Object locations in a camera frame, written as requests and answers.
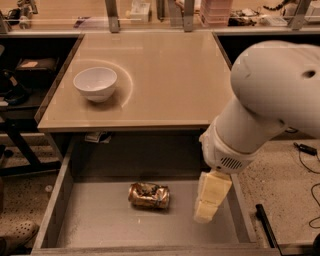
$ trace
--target gold foil package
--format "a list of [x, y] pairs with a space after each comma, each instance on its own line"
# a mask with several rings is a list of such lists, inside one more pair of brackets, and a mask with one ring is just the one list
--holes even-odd
[[129, 188], [128, 200], [135, 206], [167, 209], [169, 188], [153, 183], [134, 183]]

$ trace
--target speckled floor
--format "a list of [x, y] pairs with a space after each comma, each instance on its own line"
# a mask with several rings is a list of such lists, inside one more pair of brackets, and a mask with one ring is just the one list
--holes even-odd
[[[25, 139], [41, 162], [57, 160], [43, 136], [26, 135]], [[3, 135], [0, 135], [0, 144], [5, 144], [6, 149], [14, 153], [12, 157], [4, 158], [0, 167], [28, 164], [19, 149]], [[41, 224], [50, 196], [45, 187], [54, 185], [56, 176], [57, 172], [53, 171], [2, 177], [4, 199], [3, 210], [0, 213], [0, 236], [10, 234], [15, 226], [26, 220]]]
[[[26, 138], [41, 161], [56, 160], [51, 147], [43, 136]], [[312, 229], [308, 222], [320, 216], [320, 207], [312, 198], [311, 187], [320, 183], [320, 175], [308, 172], [299, 161], [293, 141], [320, 147], [320, 141], [300, 135], [280, 136], [264, 145], [255, 162], [239, 174], [247, 208], [257, 233], [258, 244], [268, 247], [261, 222], [257, 220], [256, 204], [263, 204], [270, 224], [280, 244], [312, 243], [319, 229]], [[5, 159], [2, 166], [26, 164], [19, 150], [0, 136], [0, 144], [14, 156]], [[319, 160], [314, 156], [301, 155], [307, 166], [320, 172]], [[47, 185], [54, 185], [57, 172], [45, 172], [22, 176], [3, 177], [4, 208], [0, 214], [0, 235], [10, 232], [25, 220], [41, 224], [49, 201]], [[315, 189], [320, 198], [320, 186]]]

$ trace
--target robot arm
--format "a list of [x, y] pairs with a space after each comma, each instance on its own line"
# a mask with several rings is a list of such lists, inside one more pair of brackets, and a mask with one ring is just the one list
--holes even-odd
[[234, 98], [200, 137], [206, 163], [237, 173], [288, 126], [320, 137], [320, 48], [266, 41], [231, 70]]

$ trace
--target open drawer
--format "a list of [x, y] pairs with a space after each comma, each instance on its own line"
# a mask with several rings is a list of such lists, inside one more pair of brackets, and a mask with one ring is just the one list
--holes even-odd
[[[33, 254], [81, 248], [114, 253], [159, 248], [255, 246], [237, 176], [210, 224], [193, 220], [200, 175], [198, 132], [114, 134], [110, 143], [72, 139]], [[167, 210], [133, 207], [130, 184], [168, 185]]]

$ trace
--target ceramic bowl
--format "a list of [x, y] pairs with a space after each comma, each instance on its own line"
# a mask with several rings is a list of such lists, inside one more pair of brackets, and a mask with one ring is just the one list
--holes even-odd
[[78, 73], [73, 84], [90, 101], [104, 102], [116, 89], [117, 74], [110, 68], [94, 67]]

